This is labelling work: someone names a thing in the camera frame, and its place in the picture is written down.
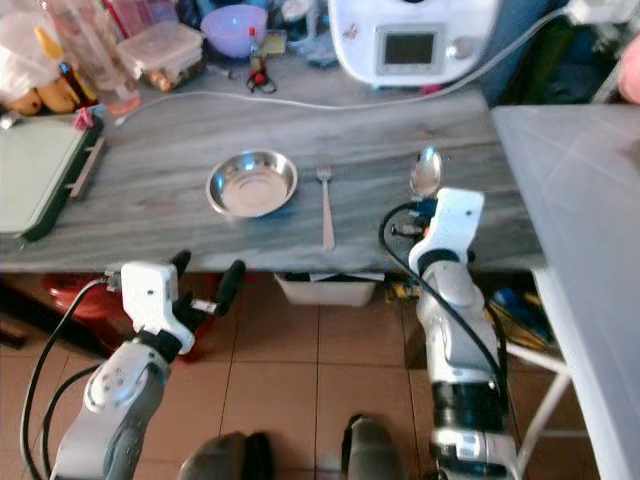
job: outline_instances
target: white plastic bin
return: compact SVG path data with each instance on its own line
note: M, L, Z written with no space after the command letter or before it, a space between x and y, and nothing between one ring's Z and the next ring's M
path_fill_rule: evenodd
M293 282L274 274L287 299L296 305L343 305L362 307L369 303L377 282Z

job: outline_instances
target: white table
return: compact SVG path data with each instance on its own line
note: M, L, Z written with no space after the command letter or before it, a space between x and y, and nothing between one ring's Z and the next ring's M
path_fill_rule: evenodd
M493 119L540 239L534 270L600 475L640 475L640 109L501 107Z

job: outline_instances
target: tile floor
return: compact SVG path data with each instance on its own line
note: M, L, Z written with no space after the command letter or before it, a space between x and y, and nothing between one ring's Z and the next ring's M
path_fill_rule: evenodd
M211 353L200 363L175 365L149 426L136 479L177 478L182 461L219 433L266 430L279 479L337 480L342 431L357 412L384 418L412 478L417 478L433 464L427 444L432 401L426 372L403 368L404 338L415 322L411 305L388 305L381 295L362 309L293 306L269 276L258 275L204 339ZM39 346L0 351L2 479L27 478L17 434ZM62 348L52 351L34 406L34 446L56 385L90 364L91 359ZM543 371L512 362L510 430L517 442L550 381ZM57 410L53 452L78 411L81 392L82 385L74 386ZM583 426L575 394L563 400L550 426ZM541 440L527 478L598 478L590 442Z

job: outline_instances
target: gray marble countertop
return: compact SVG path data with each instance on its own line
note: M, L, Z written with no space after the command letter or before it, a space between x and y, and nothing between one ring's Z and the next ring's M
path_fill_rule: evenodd
M314 70L298 58L269 63L275 97L349 105L415 96L376 92L340 68ZM181 91L248 95L244 80L207 74ZM159 92L145 89L148 101ZM486 193L474 242L477 268L528 268L541 250L482 95L468 89L441 99L369 110L325 112L192 95L150 106L106 129L109 150L86 197L68 203L54 229L22 250L2 247L3 272L101 271L133 259L193 252L192 271L220 271L236 258L273 271L379 271L393 265L377 244L382 216L411 197L417 152L435 145L447 157L444 185ZM205 183L213 166L243 150L267 148L294 161L298 189L260 219L213 211ZM330 163L336 248L322 249L322 189L317 165ZM410 242L398 239L400 251Z

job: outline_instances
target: white appliance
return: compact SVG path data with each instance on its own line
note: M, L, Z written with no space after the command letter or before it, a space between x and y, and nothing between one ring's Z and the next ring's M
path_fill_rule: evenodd
M454 81L480 60L500 0L329 0L340 63L376 86Z

